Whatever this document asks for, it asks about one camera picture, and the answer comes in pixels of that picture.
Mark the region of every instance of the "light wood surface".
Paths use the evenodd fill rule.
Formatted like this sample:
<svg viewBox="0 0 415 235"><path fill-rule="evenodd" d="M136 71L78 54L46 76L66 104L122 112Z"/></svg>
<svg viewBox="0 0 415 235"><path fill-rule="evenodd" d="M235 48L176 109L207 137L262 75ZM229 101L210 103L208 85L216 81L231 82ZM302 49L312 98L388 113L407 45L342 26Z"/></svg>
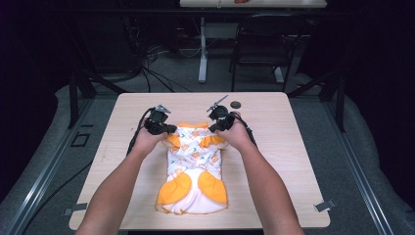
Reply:
<svg viewBox="0 0 415 235"><path fill-rule="evenodd" d="M330 217L314 205L323 201L289 100L284 93L173 93L122 94L118 97L107 129L86 178L78 204L89 203L100 183L125 158L140 117L159 104L171 110L166 123L207 121L207 109L224 95L221 105L238 111L254 132L261 153L280 173L292 197L302 227L326 227ZM251 229L261 228L238 151L222 151L222 180L228 194L228 209L211 214L175 215L156 211L155 203L166 180L167 149L162 144L143 162L133 197L122 222L126 230ZM77 229L85 211L75 211L69 227Z"/></svg>
<svg viewBox="0 0 415 235"><path fill-rule="evenodd" d="M247 3L234 3L234 0L180 0L181 7L194 8L325 8L325 0L251 0Z"/></svg>

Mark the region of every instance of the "chair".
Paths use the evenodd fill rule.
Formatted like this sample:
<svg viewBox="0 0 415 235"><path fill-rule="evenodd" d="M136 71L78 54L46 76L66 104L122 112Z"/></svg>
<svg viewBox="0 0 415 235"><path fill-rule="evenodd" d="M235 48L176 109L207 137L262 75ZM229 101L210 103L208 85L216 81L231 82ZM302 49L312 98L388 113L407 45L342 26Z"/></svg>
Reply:
<svg viewBox="0 0 415 235"><path fill-rule="evenodd" d="M235 88L236 67L287 67L282 91L285 91L298 40L306 27L297 15L254 14L239 23L229 71Z"/></svg>

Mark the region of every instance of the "person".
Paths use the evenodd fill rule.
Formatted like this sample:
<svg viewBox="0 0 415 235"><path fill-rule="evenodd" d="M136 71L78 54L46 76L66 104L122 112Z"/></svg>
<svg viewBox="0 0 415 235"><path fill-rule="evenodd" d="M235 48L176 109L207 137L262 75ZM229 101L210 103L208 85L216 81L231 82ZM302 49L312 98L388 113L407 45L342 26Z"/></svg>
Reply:
<svg viewBox="0 0 415 235"><path fill-rule="evenodd" d="M241 153L264 234L303 234L283 180L251 141L244 125L235 119L229 130L215 132ZM166 133L152 135L140 129L131 152L93 195L76 235L118 232L141 164L166 136Z"/></svg>

